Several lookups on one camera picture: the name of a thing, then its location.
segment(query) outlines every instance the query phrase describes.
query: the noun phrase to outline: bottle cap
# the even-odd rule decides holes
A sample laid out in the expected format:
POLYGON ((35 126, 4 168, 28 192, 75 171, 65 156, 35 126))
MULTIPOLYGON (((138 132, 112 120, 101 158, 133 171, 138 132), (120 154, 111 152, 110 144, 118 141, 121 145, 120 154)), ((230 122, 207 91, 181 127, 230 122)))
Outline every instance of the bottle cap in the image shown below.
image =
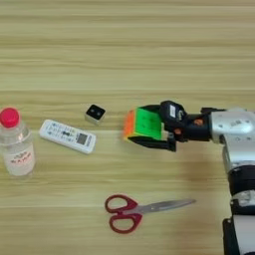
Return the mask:
POLYGON ((0 123, 5 128, 13 128, 20 121, 20 115, 14 108, 6 108, 0 114, 0 123))

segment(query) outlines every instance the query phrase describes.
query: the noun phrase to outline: green object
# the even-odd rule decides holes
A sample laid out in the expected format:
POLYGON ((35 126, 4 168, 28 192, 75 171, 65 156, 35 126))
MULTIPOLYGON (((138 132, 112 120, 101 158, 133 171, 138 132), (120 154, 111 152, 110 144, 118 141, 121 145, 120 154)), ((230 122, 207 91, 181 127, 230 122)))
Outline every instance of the green object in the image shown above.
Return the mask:
POLYGON ((141 108, 136 109, 135 133, 161 139, 162 130, 159 115, 141 108))

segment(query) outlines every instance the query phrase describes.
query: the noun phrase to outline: remote control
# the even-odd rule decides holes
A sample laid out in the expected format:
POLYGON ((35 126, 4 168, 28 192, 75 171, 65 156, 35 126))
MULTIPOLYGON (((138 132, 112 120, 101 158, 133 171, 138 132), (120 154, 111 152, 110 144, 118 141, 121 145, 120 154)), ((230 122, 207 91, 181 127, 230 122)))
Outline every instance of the remote control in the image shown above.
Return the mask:
POLYGON ((96 144, 94 134, 51 120, 44 121, 40 137, 83 153, 91 153, 96 144))

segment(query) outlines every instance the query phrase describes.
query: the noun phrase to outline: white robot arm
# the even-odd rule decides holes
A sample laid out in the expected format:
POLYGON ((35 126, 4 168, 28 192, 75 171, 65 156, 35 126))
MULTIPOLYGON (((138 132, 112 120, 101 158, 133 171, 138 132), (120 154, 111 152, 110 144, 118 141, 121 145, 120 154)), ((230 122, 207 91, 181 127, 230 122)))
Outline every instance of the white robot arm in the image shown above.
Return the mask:
POLYGON ((158 113, 168 139, 131 137, 152 148, 176 151, 176 142, 209 141, 223 145, 223 161, 231 193, 232 216, 223 220, 225 255, 255 255, 255 113, 235 108, 203 108, 189 115, 172 101, 142 107, 158 113))

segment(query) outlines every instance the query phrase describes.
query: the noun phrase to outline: black square item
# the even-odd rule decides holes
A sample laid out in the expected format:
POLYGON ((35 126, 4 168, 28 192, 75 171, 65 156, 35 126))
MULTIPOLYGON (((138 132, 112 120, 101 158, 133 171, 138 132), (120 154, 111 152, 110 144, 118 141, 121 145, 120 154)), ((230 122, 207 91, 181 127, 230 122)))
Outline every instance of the black square item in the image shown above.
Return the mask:
POLYGON ((86 119, 94 124, 99 124, 104 118, 106 110, 96 105, 91 105, 86 111, 86 119))

